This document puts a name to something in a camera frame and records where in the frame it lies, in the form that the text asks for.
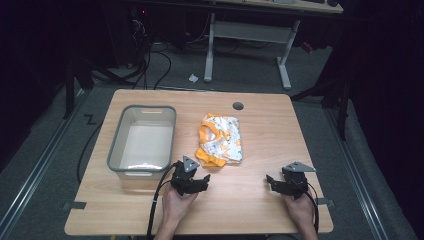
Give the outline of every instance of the plastic container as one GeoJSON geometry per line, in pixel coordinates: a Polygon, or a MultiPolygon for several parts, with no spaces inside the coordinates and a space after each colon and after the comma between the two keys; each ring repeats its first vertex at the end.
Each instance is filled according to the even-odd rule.
{"type": "Polygon", "coordinates": [[[171,163],[176,111],[130,105],[121,114],[107,163],[121,179],[157,179],[171,163]]]}

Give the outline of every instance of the wooden table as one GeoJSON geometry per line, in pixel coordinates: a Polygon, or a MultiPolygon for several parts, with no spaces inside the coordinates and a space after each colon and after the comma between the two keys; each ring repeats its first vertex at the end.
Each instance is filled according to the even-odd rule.
{"type": "MultiPolygon", "coordinates": [[[[313,166],[292,103],[283,94],[118,90],[115,92],[82,183],[75,198],[84,209],[72,209],[69,235],[145,235],[157,181],[122,181],[111,171],[107,156],[122,110],[131,104],[170,105],[177,111],[173,161],[196,159],[200,122],[206,113],[240,120],[244,159],[223,168],[199,167],[195,179],[211,174],[176,234],[273,234],[297,232],[281,196],[270,190],[266,174],[282,180],[281,168],[294,161],[313,166]],[[241,102],[243,110],[233,109],[241,102]]],[[[315,173],[308,182],[323,193],[315,173]]],[[[161,198],[153,233],[162,219],[161,198]]],[[[333,223],[326,205],[319,206],[320,232],[333,223]]]]}

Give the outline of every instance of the hand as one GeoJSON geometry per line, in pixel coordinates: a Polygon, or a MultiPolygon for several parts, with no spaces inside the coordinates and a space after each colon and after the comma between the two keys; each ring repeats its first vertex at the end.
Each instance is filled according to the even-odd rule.
{"type": "Polygon", "coordinates": [[[287,205],[289,215],[299,229],[302,239],[315,240],[318,235],[314,228],[314,204],[306,194],[294,199],[293,196],[281,194],[287,205]]]}
{"type": "Polygon", "coordinates": [[[171,184],[166,184],[162,196],[163,219],[155,240],[169,240],[174,236],[180,221],[187,215],[199,193],[180,196],[171,184]]]}

